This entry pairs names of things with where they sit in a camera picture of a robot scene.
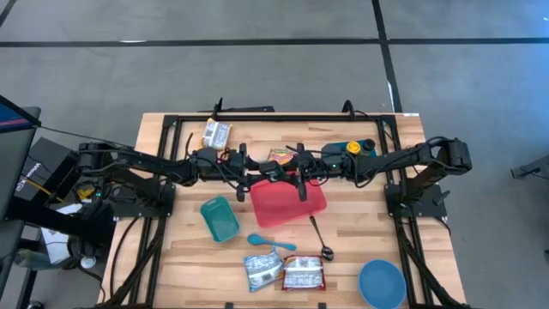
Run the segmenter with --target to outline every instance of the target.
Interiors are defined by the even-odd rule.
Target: white paper
[[[58,209],[57,212],[62,214],[74,214],[82,208],[82,205],[79,203],[68,205]],[[48,256],[50,257],[50,263],[57,264],[62,262],[66,258],[70,257],[69,250],[67,250],[67,242],[69,241],[69,235],[60,233],[58,231],[53,231],[48,228],[41,228],[42,235],[44,237],[44,242],[46,243],[45,248],[48,251]]]

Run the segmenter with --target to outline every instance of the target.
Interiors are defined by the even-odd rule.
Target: metal spoon
[[[315,220],[315,217],[310,216],[309,219],[311,219],[312,226],[315,227],[315,229],[317,230],[318,238],[320,239],[320,242],[323,244],[323,249],[320,251],[320,253],[322,254],[323,258],[326,259],[327,261],[333,261],[334,251],[332,251],[332,249],[330,249],[324,244],[323,237],[320,236],[320,232],[318,231],[317,221]]]

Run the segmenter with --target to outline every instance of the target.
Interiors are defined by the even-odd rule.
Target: black bracket
[[[381,118],[382,125],[383,125],[383,122],[384,122],[389,127],[396,128],[396,117],[395,117],[395,115],[380,115],[379,117]]]
[[[221,112],[221,106],[223,105],[223,97],[220,98],[220,101],[217,104],[214,104],[214,110],[212,111],[211,119],[218,121],[217,113]]]
[[[386,185],[385,198],[387,199],[387,211],[390,216],[402,217],[445,217],[446,207],[444,198],[449,191],[443,193],[439,185],[432,185],[423,190],[423,193],[415,198],[407,198],[401,194],[399,185]]]
[[[354,120],[354,106],[353,103],[351,103],[350,100],[345,100],[345,103],[343,103],[343,109],[341,109],[341,112],[349,112],[349,118],[351,120]]]
[[[164,120],[162,121],[162,127],[167,128],[171,125],[174,125],[178,121],[178,115],[165,115]]]
[[[124,217],[143,217],[143,218],[166,218],[173,213],[173,201],[175,199],[175,185],[171,181],[166,181],[160,186],[160,196],[156,201],[140,199],[136,196],[134,190],[121,186],[117,194],[111,196],[109,200],[115,203],[115,218]]]

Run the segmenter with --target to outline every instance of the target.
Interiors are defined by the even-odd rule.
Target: black stand
[[[111,179],[124,185],[114,189],[111,200],[115,203],[115,220],[124,217],[165,218],[172,215],[175,185],[157,178],[144,179],[127,170],[116,170]]]
[[[433,185],[423,190],[423,194],[420,197],[415,197],[409,203],[404,203],[407,197],[402,195],[400,185],[385,186],[385,198],[387,199],[389,215],[400,218],[445,217],[447,213],[443,199],[448,195],[447,193],[448,191],[443,193],[440,186]]]

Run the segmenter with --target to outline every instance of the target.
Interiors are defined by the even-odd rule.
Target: black floor stripe
[[[0,47],[178,47],[178,46],[266,46],[266,45],[367,45],[379,39],[301,38],[301,39],[178,39],[147,41],[25,41],[0,42]]]
[[[398,93],[398,86],[396,85],[395,67],[393,66],[391,51],[387,40],[387,33],[385,32],[381,5],[379,4],[379,0],[371,0],[371,5],[374,8],[374,16],[376,17],[379,44],[381,46],[381,54],[383,56],[383,65],[385,66],[385,75],[387,76],[387,82],[390,84],[389,91],[393,100],[393,110],[394,112],[402,112],[401,96]]]
[[[390,45],[549,44],[549,38],[389,39]]]
[[[0,14],[0,27],[2,27],[3,23],[6,21],[6,18],[8,18],[9,12],[11,12],[11,9],[15,5],[15,1],[17,0],[9,0],[6,7],[3,8],[2,14]]]
[[[6,8],[0,15],[5,19]],[[380,38],[296,38],[296,39],[175,39],[147,41],[0,41],[0,47],[178,47],[178,46],[269,46],[269,45],[511,45],[549,44],[549,38],[478,38],[478,39],[387,39]],[[390,58],[388,48],[382,52]]]

